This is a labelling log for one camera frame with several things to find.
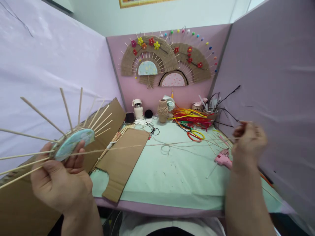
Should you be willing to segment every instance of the cardboard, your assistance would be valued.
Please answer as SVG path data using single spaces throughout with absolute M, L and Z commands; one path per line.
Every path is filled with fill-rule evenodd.
M 110 117 L 100 126 L 104 126 L 106 123 L 113 120 L 111 123 L 109 123 L 102 131 L 105 131 L 108 128 L 111 128 L 110 130 L 106 131 L 102 135 L 98 136 L 94 142 L 90 143 L 85 147 L 85 151 L 93 151 L 93 150 L 102 150 L 105 149 L 109 143 L 112 141 L 113 137 L 116 135 L 116 133 L 119 131 L 119 128 L 121 127 L 122 123 L 125 120 L 126 114 L 124 110 L 122 109 L 121 105 L 119 104 L 119 101 L 117 98 L 115 98 L 109 105 L 109 108 L 106 110 L 106 112 L 103 114 L 103 118 L 105 119 L 109 114 Z M 103 107 L 97 114 L 97 117 L 95 118 L 94 122 L 98 119 L 98 117 L 102 114 L 104 109 L 106 109 L 107 106 Z M 92 121 L 93 115 L 88 119 L 87 124 Z M 100 119 L 97 124 L 94 126 L 96 128 L 104 119 Z M 98 160 L 98 158 L 101 156 L 101 152 L 95 152 L 91 154 L 86 154 L 84 158 L 84 169 L 86 172 L 89 172 L 92 167 L 94 166 L 95 162 Z
M 122 125 L 125 119 L 125 112 L 118 100 L 115 98 L 109 105 L 109 108 L 102 117 L 105 119 L 112 113 L 107 120 L 113 121 L 106 127 L 111 127 L 111 129 L 98 136 L 93 143 L 86 146 L 86 151 L 105 149 Z M 99 111 L 95 121 L 106 107 Z M 89 124 L 89 121 L 92 121 L 93 117 L 94 115 L 88 119 L 87 124 Z M 87 172 L 92 169 L 101 154 L 96 152 L 85 156 L 84 168 Z M 27 162 L 32 161 L 34 161 L 34 157 L 30 158 Z M 18 172 L 9 173 L 1 179 L 1 183 L 9 182 L 30 170 L 31 166 L 23 168 Z M 59 212 L 46 206 L 33 195 L 30 176 L 0 189 L 0 235 L 47 235 L 60 216 Z
M 143 130 L 127 129 L 114 148 L 145 145 L 149 135 Z M 102 194 L 103 197 L 113 202 L 119 201 L 143 148 L 144 146 L 109 150 L 99 161 L 96 167 L 109 175 L 109 182 Z

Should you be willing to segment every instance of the yellow flower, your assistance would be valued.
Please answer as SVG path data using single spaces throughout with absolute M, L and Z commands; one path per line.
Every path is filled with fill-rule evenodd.
M 154 44 L 154 50 L 158 50 L 160 47 L 160 44 L 158 43 L 158 41 L 156 41 L 156 43 Z
M 138 38 L 138 44 L 141 46 L 143 44 L 142 37 Z

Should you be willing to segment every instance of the cardboard fan decoration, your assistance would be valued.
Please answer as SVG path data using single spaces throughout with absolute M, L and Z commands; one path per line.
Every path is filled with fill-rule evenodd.
M 182 30 L 183 41 L 190 30 Z M 212 47 L 205 52 L 210 51 L 210 55 L 205 57 L 198 49 L 199 45 L 204 41 L 201 39 L 199 44 L 194 47 L 184 42 L 171 42 L 173 37 L 169 38 L 170 44 L 167 42 L 167 33 L 161 34 L 159 37 L 151 35 L 143 35 L 137 39 L 130 38 L 130 44 L 127 45 L 126 51 L 123 53 L 120 69 L 123 76 L 136 76 L 139 83 L 146 84 L 147 88 L 159 87 L 178 87 L 188 86 L 199 83 L 212 78 L 212 67 L 216 67 L 217 57 L 214 51 L 210 51 Z
M 101 106 L 99 107 L 99 109 L 97 110 L 96 112 L 96 115 L 93 117 L 92 121 L 89 123 L 89 125 L 87 125 L 87 120 L 85 120 L 84 124 L 81 125 L 80 123 L 80 113 L 81 113 L 81 103 L 82 103 L 82 93 L 83 93 L 83 88 L 81 88 L 81 93 L 80 93 L 80 104 L 79 104 L 79 115 L 78 115 L 78 125 L 73 128 L 72 126 L 72 122 L 71 122 L 71 119 L 70 119 L 70 115 L 69 115 L 69 111 L 68 111 L 68 106 L 67 106 L 67 102 L 66 102 L 66 98 L 65 98 L 65 95 L 64 95 L 64 92 L 63 92 L 63 89 L 60 88 L 60 92 L 61 92 L 61 96 L 62 96 L 62 99 L 63 99 L 63 102 L 64 102 L 64 106 L 65 106 L 65 109 L 66 109 L 66 113 L 67 113 L 67 117 L 68 117 L 68 120 L 69 120 L 69 124 L 70 124 L 70 131 L 65 133 L 63 132 L 61 129 L 59 129 L 51 120 L 49 120 L 43 113 L 41 113 L 36 107 L 34 107 L 32 105 L 32 103 L 30 103 L 26 98 L 24 97 L 21 97 L 21 99 L 27 104 L 29 105 L 34 111 L 36 111 L 41 117 L 43 117 L 48 123 L 50 123 L 53 127 L 55 127 L 61 134 L 62 134 L 62 137 L 59 138 L 58 140 L 50 140 L 50 139 L 47 139 L 47 138 L 42 138 L 42 137 L 37 137 L 37 136 L 32 136 L 32 135 L 29 135 L 29 134 L 24 134 L 24 133 L 19 133 L 19 132 L 16 132 L 16 131 L 12 131 L 12 130 L 7 130 L 7 129 L 2 129 L 0 128 L 0 131 L 3 131 L 3 132 L 8 132 L 8 133 L 13 133 L 13 134 L 17 134 L 17 135 L 22 135 L 22 136 L 26 136 L 26 137 L 30 137 L 30 138 L 35 138 L 35 139 L 41 139 L 41 140 L 45 140 L 45 141 L 49 141 L 49 142 L 52 142 L 52 143 L 55 143 L 52 147 L 52 149 L 50 151 L 44 151 L 44 152 L 36 152 L 36 153 L 28 153 L 28 154 L 22 154 L 22 155 L 16 155 L 16 156 L 9 156 L 9 157 L 2 157 L 0 158 L 0 160 L 5 160 L 5 159 L 11 159 L 11 158 L 18 158 L 18 157 L 24 157 L 24 156 L 33 156 L 33 155 L 37 155 L 37 154 L 45 154 L 45 153 L 49 153 L 49 156 L 47 158 L 44 158 L 44 159 L 41 159 L 41 160 L 38 160 L 38 161 L 35 161 L 35 162 L 31 162 L 31 163 L 28 163 L 26 165 L 22 165 L 22 166 L 19 166 L 17 168 L 14 168 L 14 169 L 11 169 L 11 170 L 8 170 L 8 171 L 5 171 L 5 172 L 2 172 L 0 173 L 0 175 L 3 175 L 3 174 L 7 174 L 9 172 L 12 172 L 12 171 L 16 171 L 18 169 L 22 169 L 26 166 L 30 166 L 30 165 L 33 165 L 35 163 L 38 163 L 38 162 L 44 162 L 44 161 L 47 161 L 49 159 L 55 159 L 57 161 L 63 161 L 65 159 L 67 159 L 69 156 L 72 155 L 72 152 L 74 151 L 75 147 L 77 146 L 77 144 L 81 141 L 81 140 L 84 140 L 85 141 L 85 146 L 87 146 L 88 144 L 90 144 L 91 142 L 93 142 L 95 140 L 95 138 L 97 136 L 100 136 L 102 135 L 103 133 L 105 133 L 106 131 L 108 131 L 109 129 L 111 128 L 108 128 L 106 129 L 106 126 L 108 124 L 110 124 L 113 120 L 107 122 L 106 124 L 105 121 L 111 116 L 111 114 L 109 114 L 97 127 L 96 127 L 96 124 L 98 123 L 98 121 L 101 119 L 101 117 L 103 116 L 103 114 L 105 113 L 105 111 L 107 110 L 107 108 L 109 106 L 107 106 L 104 111 L 102 112 L 102 114 L 98 117 L 98 119 L 96 121 L 95 118 L 97 117 L 97 114 L 99 113 L 100 109 L 102 108 L 104 102 L 105 102 L 105 99 L 103 100 Z M 91 109 L 89 111 L 89 115 L 92 111 L 92 108 L 93 108 L 93 105 L 94 105 L 94 102 L 96 100 L 96 97 L 94 98 L 94 101 L 93 101 L 93 104 L 91 106 Z M 12 181 L 0 186 L 0 189 L 1 188 L 4 188 L 5 186 L 19 180 L 19 179 L 22 179 L 24 178 L 25 176 L 31 174 L 32 172 L 38 170 L 42 168 L 42 166 L 38 167 L 38 168 L 35 168 L 33 170 L 31 170 L 30 172 L 24 174 L 24 175 L 21 175 L 20 177 L 18 178 L 15 178 L 13 179 Z

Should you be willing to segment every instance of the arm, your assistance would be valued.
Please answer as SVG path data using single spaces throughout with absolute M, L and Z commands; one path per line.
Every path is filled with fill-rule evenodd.
M 51 143 L 41 151 L 48 151 Z M 84 152 L 81 141 L 74 153 Z M 37 160 L 46 158 L 40 155 Z M 46 205 L 64 215 L 61 234 L 103 235 L 97 206 L 92 196 L 92 180 L 83 169 L 83 155 L 71 156 L 63 165 L 56 160 L 44 162 L 43 168 L 31 174 L 34 195 Z
M 264 131 L 251 122 L 242 122 L 234 136 L 233 167 L 226 193 L 225 216 L 228 234 L 233 236 L 275 236 L 263 199 L 258 158 L 267 144 Z

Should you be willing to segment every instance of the hand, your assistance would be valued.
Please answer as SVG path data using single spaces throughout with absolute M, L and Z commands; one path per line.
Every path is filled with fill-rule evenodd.
M 84 141 L 81 141 L 73 153 L 84 152 Z M 49 151 L 52 143 L 47 143 L 41 151 Z M 46 158 L 48 154 L 42 154 L 36 160 Z M 56 160 L 48 160 L 44 163 L 36 163 L 34 168 L 40 165 L 43 168 L 31 174 L 33 192 L 37 198 L 46 205 L 62 214 L 74 211 L 92 195 L 92 180 L 83 169 L 83 155 L 70 156 L 64 163 Z
M 239 162 L 241 159 L 257 165 L 258 158 L 267 145 L 267 137 L 264 130 L 252 122 L 241 121 L 241 124 L 233 133 L 234 137 L 239 138 L 232 149 L 234 160 Z

